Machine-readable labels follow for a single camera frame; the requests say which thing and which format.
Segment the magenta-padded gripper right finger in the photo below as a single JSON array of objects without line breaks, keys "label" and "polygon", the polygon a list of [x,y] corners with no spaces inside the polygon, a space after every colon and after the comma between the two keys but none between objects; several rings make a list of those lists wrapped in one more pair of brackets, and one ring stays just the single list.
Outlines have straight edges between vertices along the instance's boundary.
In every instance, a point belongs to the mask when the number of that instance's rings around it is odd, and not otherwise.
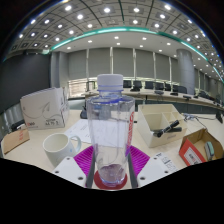
[{"label": "magenta-padded gripper right finger", "polygon": [[130,182],[133,189],[146,186],[178,170],[165,153],[153,157],[131,146],[128,155]]}]

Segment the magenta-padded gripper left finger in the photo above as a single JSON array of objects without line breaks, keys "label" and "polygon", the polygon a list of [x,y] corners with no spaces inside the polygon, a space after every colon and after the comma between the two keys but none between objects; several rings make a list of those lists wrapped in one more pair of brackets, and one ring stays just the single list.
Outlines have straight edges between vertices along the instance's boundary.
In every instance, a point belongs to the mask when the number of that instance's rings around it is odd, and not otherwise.
[{"label": "magenta-padded gripper left finger", "polygon": [[78,186],[91,189],[95,173],[93,147],[87,147],[75,157],[65,157],[52,173]]}]

